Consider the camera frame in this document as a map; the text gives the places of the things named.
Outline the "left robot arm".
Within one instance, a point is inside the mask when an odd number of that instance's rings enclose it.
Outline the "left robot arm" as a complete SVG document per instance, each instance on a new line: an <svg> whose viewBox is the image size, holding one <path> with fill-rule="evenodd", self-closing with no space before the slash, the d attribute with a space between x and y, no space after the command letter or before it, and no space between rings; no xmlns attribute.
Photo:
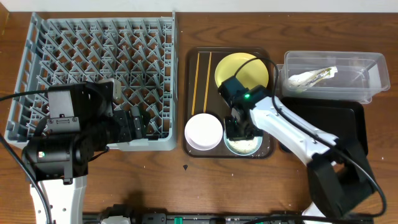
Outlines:
<svg viewBox="0 0 398 224"><path fill-rule="evenodd" d="M30 194L37 223L83 223L88 164L108 144L146 136L150 113L140 106L114 110L121 96L116 80L51 86L49 115L39 121L22 150L34 181Z"/></svg>

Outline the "light blue bowl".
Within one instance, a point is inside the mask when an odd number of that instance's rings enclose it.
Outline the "light blue bowl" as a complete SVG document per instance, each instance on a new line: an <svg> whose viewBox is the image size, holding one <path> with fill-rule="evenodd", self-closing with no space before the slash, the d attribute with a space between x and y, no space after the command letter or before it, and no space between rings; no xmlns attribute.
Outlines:
<svg viewBox="0 0 398 224"><path fill-rule="evenodd" d="M238 156L250 156L254 154L262 144L262 136L256 136L249 140L232 141L226 136L226 131L223 133L223 140L226 147Z"/></svg>

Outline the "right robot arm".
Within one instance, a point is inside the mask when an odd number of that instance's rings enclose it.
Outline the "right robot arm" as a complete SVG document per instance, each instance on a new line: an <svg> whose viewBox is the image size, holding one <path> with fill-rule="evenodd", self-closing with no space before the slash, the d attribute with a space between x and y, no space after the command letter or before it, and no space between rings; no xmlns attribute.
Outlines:
<svg viewBox="0 0 398 224"><path fill-rule="evenodd" d="M218 93L231 109L225 118L228 140L249 140L267 132L306 166L312 203L302 220L340 221L381 191L359 142L317 129L262 85L248 89L232 76L219 84Z"/></svg>

